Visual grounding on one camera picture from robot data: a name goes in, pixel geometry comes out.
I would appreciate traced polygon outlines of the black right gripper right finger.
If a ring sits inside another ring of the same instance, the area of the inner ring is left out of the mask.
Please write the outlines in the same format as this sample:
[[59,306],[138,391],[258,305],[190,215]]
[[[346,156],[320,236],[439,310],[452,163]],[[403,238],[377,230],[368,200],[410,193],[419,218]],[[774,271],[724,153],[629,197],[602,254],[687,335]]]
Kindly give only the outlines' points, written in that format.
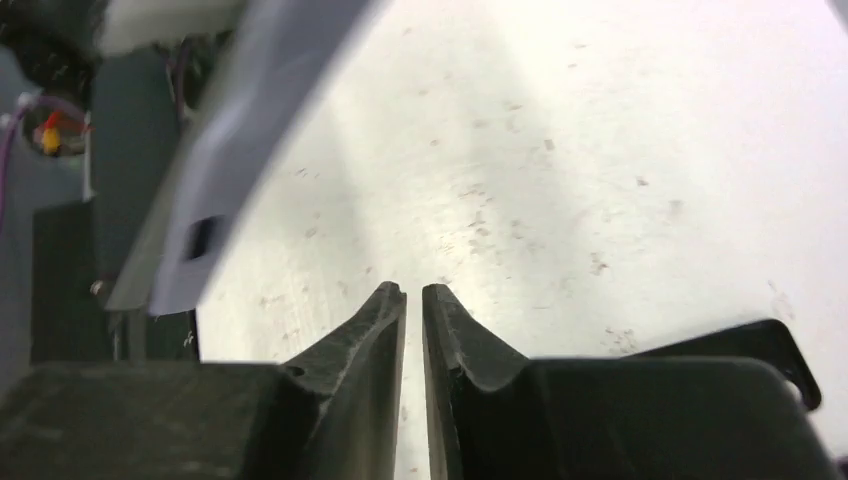
[[422,292],[435,479],[838,479],[795,387],[742,357],[530,359]]

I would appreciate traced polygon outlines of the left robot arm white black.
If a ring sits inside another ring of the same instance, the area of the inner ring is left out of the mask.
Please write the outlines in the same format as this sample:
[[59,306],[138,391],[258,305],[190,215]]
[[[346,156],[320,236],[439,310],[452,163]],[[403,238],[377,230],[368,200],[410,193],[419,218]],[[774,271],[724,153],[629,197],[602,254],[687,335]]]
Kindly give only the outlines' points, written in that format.
[[1,75],[84,90],[99,64],[152,44],[233,29],[241,0],[3,1]]

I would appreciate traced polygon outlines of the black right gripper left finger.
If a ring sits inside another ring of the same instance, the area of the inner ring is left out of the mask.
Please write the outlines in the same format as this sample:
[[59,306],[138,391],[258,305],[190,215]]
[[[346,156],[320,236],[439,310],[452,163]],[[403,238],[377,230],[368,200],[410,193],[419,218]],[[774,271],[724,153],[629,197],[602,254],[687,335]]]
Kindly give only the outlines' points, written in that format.
[[1,403],[5,479],[389,479],[407,299],[281,365],[51,363]]

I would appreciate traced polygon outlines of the black phone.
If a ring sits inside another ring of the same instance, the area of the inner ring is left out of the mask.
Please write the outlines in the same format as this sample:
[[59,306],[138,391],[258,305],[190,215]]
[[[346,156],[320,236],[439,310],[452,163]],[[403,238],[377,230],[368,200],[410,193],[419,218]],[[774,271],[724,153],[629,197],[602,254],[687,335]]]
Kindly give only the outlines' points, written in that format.
[[368,10],[366,1],[114,1],[99,49],[229,31],[193,122],[105,306],[193,309],[277,144]]

